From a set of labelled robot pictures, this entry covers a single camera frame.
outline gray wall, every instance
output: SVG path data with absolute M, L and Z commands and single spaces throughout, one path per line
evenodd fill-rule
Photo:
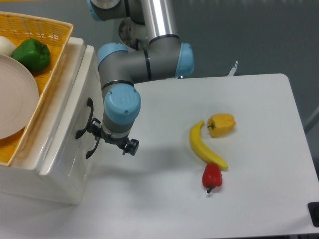
M 182 41 L 192 45 L 192 77 L 283 73 L 294 91 L 302 122 L 319 105 L 319 1 L 173 0 Z M 74 37 L 99 48 L 117 41 L 121 20 L 96 22 L 86 0 L 0 2 L 0 10 L 74 24 Z M 307 139 L 319 169 L 319 126 Z

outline white plate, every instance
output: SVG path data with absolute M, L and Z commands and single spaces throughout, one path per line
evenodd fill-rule
M 32 74 L 11 57 L 0 55 L 0 139 L 25 127 L 38 100 Z

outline yellow bell pepper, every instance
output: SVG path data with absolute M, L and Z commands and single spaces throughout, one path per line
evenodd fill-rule
M 208 119 L 207 125 L 210 135 L 219 137 L 232 131 L 236 122 L 231 114 L 215 114 Z

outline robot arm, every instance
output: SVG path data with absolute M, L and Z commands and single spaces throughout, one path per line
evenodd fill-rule
M 88 0 L 88 5 L 95 19 L 128 16 L 135 24 L 145 23 L 148 43 L 143 49 L 129 51 L 123 44 L 109 43 L 98 50 L 103 122 L 93 119 L 87 129 L 97 143 L 102 138 L 123 154 L 134 155 L 139 142 L 128 135 L 141 108 L 134 83 L 189 75 L 194 69 L 192 49 L 179 40 L 169 0 Z

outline red bell pepper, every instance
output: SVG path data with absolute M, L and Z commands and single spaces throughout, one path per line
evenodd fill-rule
M 203 173 L 203 185 L 208 188 L 207 193 L 210 193 L 213 188 L 221 186 L 222 183 L 223 178 L 218 165 L 207 164 Z

